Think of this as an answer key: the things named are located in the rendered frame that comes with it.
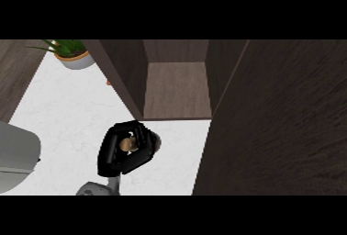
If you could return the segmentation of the dark wine bottle with cork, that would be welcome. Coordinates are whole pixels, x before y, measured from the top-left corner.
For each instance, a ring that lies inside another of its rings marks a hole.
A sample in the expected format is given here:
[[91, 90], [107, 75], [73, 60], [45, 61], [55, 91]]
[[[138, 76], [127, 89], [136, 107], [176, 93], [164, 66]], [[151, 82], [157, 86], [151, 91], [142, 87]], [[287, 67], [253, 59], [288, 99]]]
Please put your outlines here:
[[126, 136], [122, 139], [119, 147], [125, 152], [136, 152], [145, 145], [150, 145], [154, 152], [160, 150], [161, 138], [157, 134], [153, 134], [150, 139], [144, 138], [141, 140], [135, 136]]

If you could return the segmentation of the open dark wooden cabinet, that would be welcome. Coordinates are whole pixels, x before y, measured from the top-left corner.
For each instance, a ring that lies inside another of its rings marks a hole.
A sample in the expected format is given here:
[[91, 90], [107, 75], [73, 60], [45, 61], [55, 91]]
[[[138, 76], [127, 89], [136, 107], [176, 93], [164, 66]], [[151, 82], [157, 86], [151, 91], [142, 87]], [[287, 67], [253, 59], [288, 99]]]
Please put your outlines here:
[[83, 43], [135, 119], [213, 118], [246, 39], [86, 39]]

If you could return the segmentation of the dark wooden cabinet door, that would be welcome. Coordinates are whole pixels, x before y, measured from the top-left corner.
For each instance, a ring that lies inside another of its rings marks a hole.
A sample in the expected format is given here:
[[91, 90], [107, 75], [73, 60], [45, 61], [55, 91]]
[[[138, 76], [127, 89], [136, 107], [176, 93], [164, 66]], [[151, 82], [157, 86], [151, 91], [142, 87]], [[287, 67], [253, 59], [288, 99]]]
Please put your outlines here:
[[347, 196], [347, 39], [249, 42], [192, 193]]

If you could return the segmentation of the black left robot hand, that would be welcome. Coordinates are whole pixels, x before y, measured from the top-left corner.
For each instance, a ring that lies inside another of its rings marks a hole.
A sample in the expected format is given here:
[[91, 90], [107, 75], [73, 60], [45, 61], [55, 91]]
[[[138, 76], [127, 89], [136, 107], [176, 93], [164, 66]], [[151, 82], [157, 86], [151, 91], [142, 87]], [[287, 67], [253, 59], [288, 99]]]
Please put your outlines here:
[[[120, 144], [126, 138], [136, 138], [138, 150], [127, 153]], [[117, 177], [144, 166], [154, 158], [159, 137], [156, 132], [138, 121], [117, 123], [104, 138], [98, 155], [98, 174], [104, 177]]]

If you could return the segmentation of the dark wooden panel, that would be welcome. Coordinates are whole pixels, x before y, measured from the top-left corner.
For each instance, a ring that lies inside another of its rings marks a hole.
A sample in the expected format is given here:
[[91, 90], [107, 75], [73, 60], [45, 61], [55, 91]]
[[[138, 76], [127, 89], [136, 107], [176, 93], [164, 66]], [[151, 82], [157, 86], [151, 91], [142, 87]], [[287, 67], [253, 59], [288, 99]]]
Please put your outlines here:
[[9, 123], [32, 83], [46, 48], [39, 39], [0, 39], [0, 121]]

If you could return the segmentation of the pale grey rounded appliance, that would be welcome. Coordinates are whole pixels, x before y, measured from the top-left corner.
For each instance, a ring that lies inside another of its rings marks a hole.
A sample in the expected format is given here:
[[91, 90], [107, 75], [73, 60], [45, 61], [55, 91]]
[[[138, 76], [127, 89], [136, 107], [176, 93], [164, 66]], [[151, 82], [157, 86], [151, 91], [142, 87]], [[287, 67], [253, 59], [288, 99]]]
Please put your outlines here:
[[39, 136], [0, 121], [0, 194], [12, 190], [34, 172], [40, 155]]

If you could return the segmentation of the green plant in white pot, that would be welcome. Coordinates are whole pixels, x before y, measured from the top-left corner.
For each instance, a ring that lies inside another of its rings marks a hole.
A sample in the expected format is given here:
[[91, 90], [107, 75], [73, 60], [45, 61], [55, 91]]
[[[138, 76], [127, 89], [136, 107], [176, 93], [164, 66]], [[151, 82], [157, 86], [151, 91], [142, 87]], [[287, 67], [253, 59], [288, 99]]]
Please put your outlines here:
[[95, 60], [80, 39], [43, 40], [48, 48], [39, 47], [54, 53], [63, 65], [71, 70], [83, 70], [95, 64]]

